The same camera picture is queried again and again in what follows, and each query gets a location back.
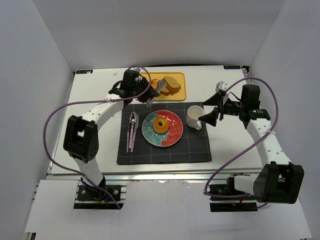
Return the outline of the orange bagel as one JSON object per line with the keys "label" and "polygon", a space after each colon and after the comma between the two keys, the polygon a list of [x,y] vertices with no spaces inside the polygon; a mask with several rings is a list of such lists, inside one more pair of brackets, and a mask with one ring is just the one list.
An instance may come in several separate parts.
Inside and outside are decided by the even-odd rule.
{"label": "orange bagel", "polygon": [[157,116],[153,120],[153,129],[158,134],[165,134],[169,130],[169,121],[164,116]]}

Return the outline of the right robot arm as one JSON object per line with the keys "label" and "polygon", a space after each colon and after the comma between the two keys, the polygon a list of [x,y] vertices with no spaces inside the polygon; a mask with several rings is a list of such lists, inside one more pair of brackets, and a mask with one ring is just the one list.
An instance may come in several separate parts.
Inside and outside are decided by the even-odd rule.
{"label": "right robot arm", "polygon": [[272,131],[271,117],[260,107],[260,87],[243,85],[237,101],[229,99],[227,84],[223,81],[216,85],[215,91],[203,103],[214,109],[199,120],[214,127],[225,115],[239,117],[254,141],[262,170],[257,174],[232,174],[225,186],[206,186],[204,193],[213,200],[253,196],[259,203],[294,204],[305,172],[301,165],[293,164],[287,157]]}

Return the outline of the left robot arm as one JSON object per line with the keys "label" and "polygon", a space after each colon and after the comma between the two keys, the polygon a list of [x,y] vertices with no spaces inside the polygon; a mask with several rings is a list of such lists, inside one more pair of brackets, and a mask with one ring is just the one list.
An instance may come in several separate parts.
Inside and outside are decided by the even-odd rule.
{"label": "left robot arm", "polygon": [[72,115],[67,121],[63,149],[77,163],[87,186],[101,187],[104,179],[96,160],[100,128],[133,99],[151,104],[160,95],[140,71],[138,66],[125,70],[122,80],[113,85],[101,103],[81,116]]}

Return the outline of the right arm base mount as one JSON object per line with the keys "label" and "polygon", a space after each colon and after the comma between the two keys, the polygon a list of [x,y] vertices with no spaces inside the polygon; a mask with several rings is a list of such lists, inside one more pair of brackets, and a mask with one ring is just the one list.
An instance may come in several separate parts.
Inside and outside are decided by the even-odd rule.
{"label": "right arm base mount", "polygon": [[[242,192],[236,191],[230,193],[227,184],[211,184],[208,187],[208,192],[212,195],[231,196],[242,195]],[[210,211],[212,213],[234,213],[234,212],[257,212],[258,206],[253,196],[238,197],[238,198],[217,198],[210,197]]]}

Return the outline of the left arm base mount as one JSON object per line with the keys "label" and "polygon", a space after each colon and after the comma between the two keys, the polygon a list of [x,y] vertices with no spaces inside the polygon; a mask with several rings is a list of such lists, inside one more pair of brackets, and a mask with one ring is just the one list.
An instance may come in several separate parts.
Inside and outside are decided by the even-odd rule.
{"label": "left arm base mount", "polygon": [[119,210],[124,205],[125,192],[121,185],[107,185],[107,191],[111,194],[120,208],[117,207],[111,197],[102,193],[102,197],[93,197],[82,184],[77,188],[73,208],[75,210]]}

